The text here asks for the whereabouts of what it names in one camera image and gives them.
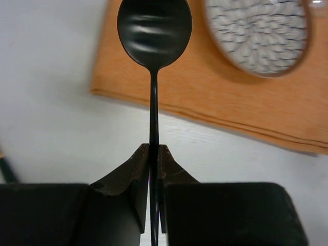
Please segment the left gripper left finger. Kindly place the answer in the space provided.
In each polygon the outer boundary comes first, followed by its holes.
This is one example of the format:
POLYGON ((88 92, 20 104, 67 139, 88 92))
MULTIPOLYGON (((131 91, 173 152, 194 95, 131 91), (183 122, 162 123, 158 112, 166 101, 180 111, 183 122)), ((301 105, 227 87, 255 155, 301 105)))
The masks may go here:
POLYGON ((139 245, 145 231, 149 145, 91 184, 88 200, 89 245, 139 245))

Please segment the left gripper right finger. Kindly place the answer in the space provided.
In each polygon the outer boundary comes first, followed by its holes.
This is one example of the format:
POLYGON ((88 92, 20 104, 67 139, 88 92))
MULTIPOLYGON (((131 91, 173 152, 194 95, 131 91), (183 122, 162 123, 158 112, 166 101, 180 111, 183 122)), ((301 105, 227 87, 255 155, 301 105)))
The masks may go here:
POLYGON ((202 184, 173 158, 166 145, 158 151, 159 212, 167 245, 201 245, 202 184))

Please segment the orange cloth napkin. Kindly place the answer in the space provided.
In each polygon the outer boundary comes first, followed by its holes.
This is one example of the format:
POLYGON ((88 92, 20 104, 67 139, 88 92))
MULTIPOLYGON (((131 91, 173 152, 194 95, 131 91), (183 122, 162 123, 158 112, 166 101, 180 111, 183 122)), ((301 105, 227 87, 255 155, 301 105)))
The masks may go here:
POLYGON ((306 60, 277 79, 248 75, 215 47, 201 1, 189 1, 184 54, 159 73, 159 107, 299 151, 327 153, 327 18, 315 18, 306 60))

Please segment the black spoon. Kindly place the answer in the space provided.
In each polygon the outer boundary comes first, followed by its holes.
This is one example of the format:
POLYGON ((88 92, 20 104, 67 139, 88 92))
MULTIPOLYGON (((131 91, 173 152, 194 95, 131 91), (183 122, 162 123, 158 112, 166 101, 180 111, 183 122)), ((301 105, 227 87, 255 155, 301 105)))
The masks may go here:
POLYGON ((149 188, 151 244, 158 245, 158 72, 185 51, 192 33, 186 1, 122 1, 117 31, 126 53, 150 72, 149 188))

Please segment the floral patterned plate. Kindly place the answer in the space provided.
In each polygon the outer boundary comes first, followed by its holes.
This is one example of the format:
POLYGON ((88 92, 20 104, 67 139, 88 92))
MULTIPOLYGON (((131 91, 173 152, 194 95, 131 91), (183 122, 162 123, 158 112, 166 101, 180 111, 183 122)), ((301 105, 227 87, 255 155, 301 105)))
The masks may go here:
POLYGON ((307 1, 204 1, 210 36, 236 68, 279 78, 296 70, 312 42, 307 1))

